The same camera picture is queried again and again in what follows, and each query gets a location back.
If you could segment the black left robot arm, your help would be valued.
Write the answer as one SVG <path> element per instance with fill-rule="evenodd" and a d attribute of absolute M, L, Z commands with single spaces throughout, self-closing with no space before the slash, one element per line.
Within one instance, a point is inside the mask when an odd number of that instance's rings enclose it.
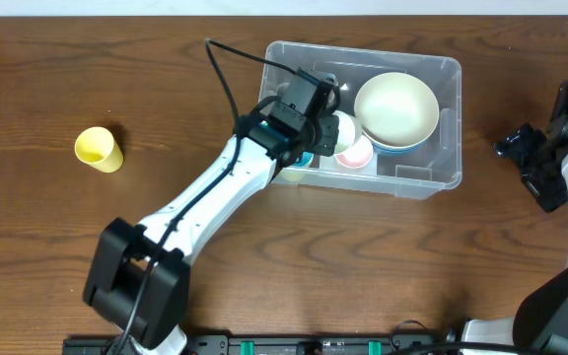
<path fill-rule="evenodd" d="M 131 225 L 102 231 L 84 302 L 122 334 L 106 354 L 179 354 L 187 340 L 191 266 L 218 229 L 252 195 L 306 152 L 331 156 L 340 92 L 334 75 L 300 68 L 282 96 L 239 118 L 215 162 L 182 194 Z"/>

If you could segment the clear plastic storage bin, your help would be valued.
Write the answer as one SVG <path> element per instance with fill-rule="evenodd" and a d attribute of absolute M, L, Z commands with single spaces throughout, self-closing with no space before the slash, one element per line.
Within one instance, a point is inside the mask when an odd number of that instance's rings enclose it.
<path fill-rule="evenodd" d="M 265 50 L 267 60 L 293 69 L 332 74 L 340 87 L 339 109 L 354 115 L 359 89 L 371 78 L 402 72 L 422 80 L 440 106 L 439 123 L 425 145 L 403 155 L 379 155 L 360 169 L 340 165 L 335 157 L 315 156 L 298 183 L 278 175 L 276 183 L 314 185 L 426 199 L 462 181 L 462 67 L 452 57 L 348 48 L 277 40 Z"/>

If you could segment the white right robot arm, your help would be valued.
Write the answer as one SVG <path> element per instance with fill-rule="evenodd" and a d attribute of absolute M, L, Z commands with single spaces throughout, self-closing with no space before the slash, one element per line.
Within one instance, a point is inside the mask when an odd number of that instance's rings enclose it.
<path fill-rule="evenodd" d="M 559 87 L 546 131 L 525 124 L 494 149 L 517 166 L 543 211 L 568 207 L 568 80 Z M 514 316 L 469 320 L 460 341 L 461 354 L 568 354 L 568 254 L 564 270 L 528 295 Z"/>

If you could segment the light blue cup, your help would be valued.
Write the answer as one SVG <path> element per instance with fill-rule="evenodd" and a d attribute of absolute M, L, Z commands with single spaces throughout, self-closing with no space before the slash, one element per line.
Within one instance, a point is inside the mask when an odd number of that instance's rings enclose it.
<path fill-rule="evenodd" d="M 308 167 L 314 159 L 314 154 L 310 152 L 304 152 L 300 158 L 298 158 L 293 164 L 294 167 L 305 168 Z"/>

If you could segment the beige bowl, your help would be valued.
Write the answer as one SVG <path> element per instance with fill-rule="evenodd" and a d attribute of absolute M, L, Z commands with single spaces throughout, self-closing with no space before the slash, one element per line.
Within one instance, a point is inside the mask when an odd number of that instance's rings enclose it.
<path fill-rule="evenodd" d="M 389 72 L 368 80 L 354 101 L 354 116 L 378 139 L 393 147 L 427 140 L 435 131 L 440 106 L 420 79 Z"/>

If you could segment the pink cup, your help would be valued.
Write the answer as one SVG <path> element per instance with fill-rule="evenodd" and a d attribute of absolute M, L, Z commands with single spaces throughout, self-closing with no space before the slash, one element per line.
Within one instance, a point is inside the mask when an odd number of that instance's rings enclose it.
<path fill-rule="evenodd" d="M 356 143 L 343 153 L 335 156 L 336 161 L 345 168 L 360 169 L 367 166 L 374 156 L 374 148 L 366 136 L 361 136 Z"/>

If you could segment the dark blue bowl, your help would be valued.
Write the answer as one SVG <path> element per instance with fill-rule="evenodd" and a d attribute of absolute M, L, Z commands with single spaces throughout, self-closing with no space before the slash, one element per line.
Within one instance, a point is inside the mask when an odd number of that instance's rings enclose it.
<path fill-rule="evenodd" d="M 372 134 L 367 128 L 362 128 L 362 133 L 370 140 L 374 151 L 379 155 L 403 155 L 410 153 L 412 151 L 418 150 L 420 147 L 425 145 L 425 141 L 421 141 L 415 145 L 407 147 L 393 147 L 388 144 L 381 142 L 377 136 Z"/>

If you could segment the yellow cup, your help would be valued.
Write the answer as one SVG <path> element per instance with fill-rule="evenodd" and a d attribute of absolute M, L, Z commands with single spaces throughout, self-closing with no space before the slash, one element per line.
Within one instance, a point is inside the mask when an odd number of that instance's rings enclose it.
<path fill-rule="evenodd" d="M 306 176 L 307 172 L 308 169 L 306 167 L 291 166 L 282 169 L 279 176 L 286 181 L 298 183 Z"/>
<path fill-rule="evenodd" d="M 75 141 L 74 151 L 79 161 L 102 173 L 114 173 L 123 164 L 121 149 L 112 133 L 104 127 L 84 130 Z"/>

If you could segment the pale blue small bowl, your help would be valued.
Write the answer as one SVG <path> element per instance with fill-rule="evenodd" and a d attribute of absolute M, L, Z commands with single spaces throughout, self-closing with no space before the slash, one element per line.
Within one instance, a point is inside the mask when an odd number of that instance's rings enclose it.
<path fill-rule="evenodd" d="M 284 95 L 286 94 L 288 88 L 289 88 L 290 84 L 289 83 L 281 83 L 278 84 L 276 89 L 275 89 L 275 96 L 279 99 L 282 100 Z"/>

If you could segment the white cup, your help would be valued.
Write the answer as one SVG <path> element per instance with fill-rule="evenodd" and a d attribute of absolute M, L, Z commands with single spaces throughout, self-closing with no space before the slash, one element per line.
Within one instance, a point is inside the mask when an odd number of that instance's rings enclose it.
<path fill-rule="evenodd" d="M 362 135 L 362 125 L 360 121 L 343 111 L 336 110 L 334 114 L 338 117 L 338 137 L 334 148 L 334 154 L 342 154 L 352 147 Z"/>

